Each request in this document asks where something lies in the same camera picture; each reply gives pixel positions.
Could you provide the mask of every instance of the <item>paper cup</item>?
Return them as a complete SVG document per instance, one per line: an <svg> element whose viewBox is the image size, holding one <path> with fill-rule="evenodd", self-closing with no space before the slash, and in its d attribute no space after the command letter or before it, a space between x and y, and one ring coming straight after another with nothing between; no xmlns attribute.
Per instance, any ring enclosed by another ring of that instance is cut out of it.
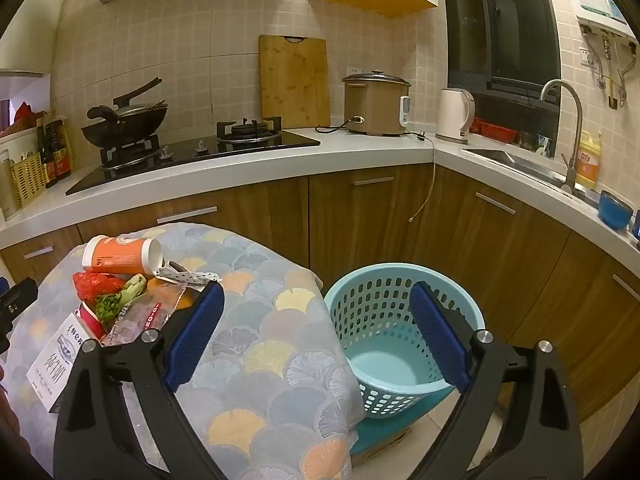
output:
<svg viewBox="0 0 640 480"><path fill-rule="evenodd" d="M89 241L82 255L88 272L110 274L153 274L162 267L162 246L152 238L111 238L98 235Z"/></svg>
<svg viewBox="0 0 640 480"><path fill-rule="evenodd" d="M90 332L98 341L100 341L100 339L104 337L104 328L102 326L102 323L100 322L100 320L98 320L98 318L94 314L94 311L86 306L86 303L84 301L80 305L76 316L78 316L82 320L82 322L84 322L85 326L90 330Z"/></svg>

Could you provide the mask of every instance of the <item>electric kettle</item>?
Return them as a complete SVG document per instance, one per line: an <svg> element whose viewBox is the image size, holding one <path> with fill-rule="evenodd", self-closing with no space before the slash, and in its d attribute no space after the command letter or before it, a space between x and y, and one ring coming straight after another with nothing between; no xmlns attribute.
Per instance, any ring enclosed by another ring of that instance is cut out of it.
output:
<svg viewBox="0 0 640 480"><path fill-rule="evenodd" d="M440 93L438 133L441 140L468 143L469 127L476 116L474 97L462 88L445 88Z"/></svg>

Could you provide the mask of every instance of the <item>cutting board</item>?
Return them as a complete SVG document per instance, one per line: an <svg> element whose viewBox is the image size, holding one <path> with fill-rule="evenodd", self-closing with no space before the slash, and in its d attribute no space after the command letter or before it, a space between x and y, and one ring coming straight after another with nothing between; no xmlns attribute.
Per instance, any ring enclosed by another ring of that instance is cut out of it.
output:
<svg viewBox="0 0 640 480"><path fill-rule="evenodd" d="M260 36L262 116L283 128L330 125L326 41Z"/></svg>

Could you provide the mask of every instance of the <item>white countertop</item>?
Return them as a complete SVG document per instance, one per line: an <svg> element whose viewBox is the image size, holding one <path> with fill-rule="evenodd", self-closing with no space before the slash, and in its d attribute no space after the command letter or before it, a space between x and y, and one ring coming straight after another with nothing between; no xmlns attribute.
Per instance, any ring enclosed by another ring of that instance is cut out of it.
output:
<svg viewBox="0 0 640 480"><path fill-rule="evenodd" d="M311 128L292 132L320 140L320 146L203 160L123 178L66 196L66 190L95 166L76 171L0 225L0 249L79 222L182 196L295 176L420 164L435 158L438 165L495 187L562 222L640 277L640 252L631 235L607 228L598 219L597 211L578 199L464 150L504 150L564 173L561 163L477 135L471 136L469 144L464 146L437 140L428 134L435 146L434 154L431 143L415 136L318 134ZM426 197L428 190L417 192L423 192Z"/></svg>

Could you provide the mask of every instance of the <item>laundry basket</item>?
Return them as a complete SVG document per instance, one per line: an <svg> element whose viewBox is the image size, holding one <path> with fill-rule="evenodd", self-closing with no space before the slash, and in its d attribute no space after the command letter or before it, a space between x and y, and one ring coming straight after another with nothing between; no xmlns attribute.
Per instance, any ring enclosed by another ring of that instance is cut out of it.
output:
<svg viewBox="0 0 640 480"><path fill-rule="evenodd" d="M324 298L369 417L393 416L425 396L442 398L442 391L451 389L409 312L409 294L417 282L426 282L474 330L484 328L480 309L461 286L411 264L354 270Z"/></svg>

